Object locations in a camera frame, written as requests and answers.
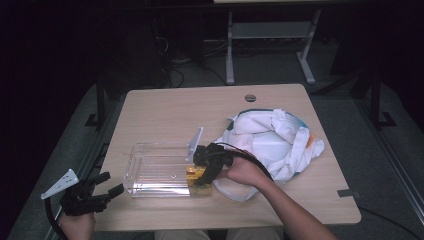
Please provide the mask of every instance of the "human hand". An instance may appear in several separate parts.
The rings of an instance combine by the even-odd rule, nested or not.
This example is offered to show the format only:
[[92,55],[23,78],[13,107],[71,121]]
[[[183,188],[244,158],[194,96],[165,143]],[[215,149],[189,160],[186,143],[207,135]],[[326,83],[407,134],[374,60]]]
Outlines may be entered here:
[[270,181],[258,166],[241,157],[234,157],[231,167],[222,170],[217,178],[228,178],[256,188],[264,181]]
[[69,240],[90,240],[94,232],[96,219],[94,213],[81,216],[67,216],[64,214],[60,220],[60,227]]

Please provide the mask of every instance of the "yellow object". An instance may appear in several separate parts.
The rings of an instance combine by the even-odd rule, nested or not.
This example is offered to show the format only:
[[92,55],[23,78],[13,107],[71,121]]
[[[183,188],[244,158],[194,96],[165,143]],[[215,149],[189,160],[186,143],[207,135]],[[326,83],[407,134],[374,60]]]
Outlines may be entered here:
[[205,184],[203,186],[194,185],[194,182],[203,175],[203,173],[205,172],[205,169],[206,169],[205,167],[199,167],[195,165],[187,166],[186,179],[187,179],[187,185],[190,190],[190,196],[212,195],[212,187],[210,184]]

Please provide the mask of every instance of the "white bag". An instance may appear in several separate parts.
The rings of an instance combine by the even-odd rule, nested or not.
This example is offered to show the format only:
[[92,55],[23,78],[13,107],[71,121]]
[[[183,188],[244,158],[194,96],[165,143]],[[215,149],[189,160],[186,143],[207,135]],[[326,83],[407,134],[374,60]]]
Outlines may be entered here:
[[[311,135],[302,120],[281,109],[249,109],[231,120],[216,142],[228,143],[255,155],[277,183],[284,183],[302,172],[311,159],[324,150],[324,142]],[[240,202],[257,192],[253,187],[225,178],[213,183],[225,196]]]

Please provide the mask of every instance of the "black cable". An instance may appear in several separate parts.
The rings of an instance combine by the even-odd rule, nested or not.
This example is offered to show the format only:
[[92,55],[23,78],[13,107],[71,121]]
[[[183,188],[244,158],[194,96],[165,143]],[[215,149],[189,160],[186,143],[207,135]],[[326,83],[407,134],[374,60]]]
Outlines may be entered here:
[[61,239],[68,240],[62,228],[60,228],[59,224],[57,224],[56,219],[53,216],[50,198],[44,199],[44,206],[46,208],[47,219],[49,220],[53,230],[57,233],[57,235],[59,235]]
[[388,217],[385,217],[385,216],[383,216],[383,215],[381,215],[381,214],[378,214],[378,213],[376,213],[376,212],[373,212],[373,211],[371,211],[371,210],[369,210],[369,209],[366,209],[366,208],[364,208],[364,207],[358,206],[358,208],[359,208],[360,210],[364,211],[364,212],[367,212],[367,213],[373,214],[373,215],[375,215],[375,216],[377,216],[377,217],[379,217],[379,218],[382,218],[382,219],[384,219],[384,220],[386,220],[386,221],[388,221],[388,222],[390,222],[390,223],[392,223],[392,224],[394,224],[394,225],[398,226],[399,228],[403,229],[404,231],[406,231],[406,232],[408,232],[409,234],[411,234],[412,236],[414,236],[416,239],[421,240],[421,238],[420,238],[417,234],[415,234],[414,232],[412,232],[412,230],[408,229],[407,227],[403,226],[402,224],[397,223],[397,222],[393,221],[392,219],[390,219],[390,218],[388,218]]

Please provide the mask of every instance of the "wooden table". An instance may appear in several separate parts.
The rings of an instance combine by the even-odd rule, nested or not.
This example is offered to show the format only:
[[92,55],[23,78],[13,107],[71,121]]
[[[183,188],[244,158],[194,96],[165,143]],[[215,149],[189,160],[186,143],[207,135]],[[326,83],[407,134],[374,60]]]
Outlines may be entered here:
[[[257,100],[245,101],[247,94]],[[133,144],[188,142],[200,126],[201,144],[220,137],[227,117],[250,108],[281,108],[301,118],[326,149],[300,175],[282,188],[324,224],[354,224],[361,215],[348,189],[315,110],[302,85],[227,86],[137,90],[128,93],[102,172],[111,179],[95,195],[122,183]],[[161,229],[221,229],[281,225],[266,199],[257,194],[240,203],[214,189],[211,197],[132,198],[124,192],[103,213],[96,214],[96,231]]]

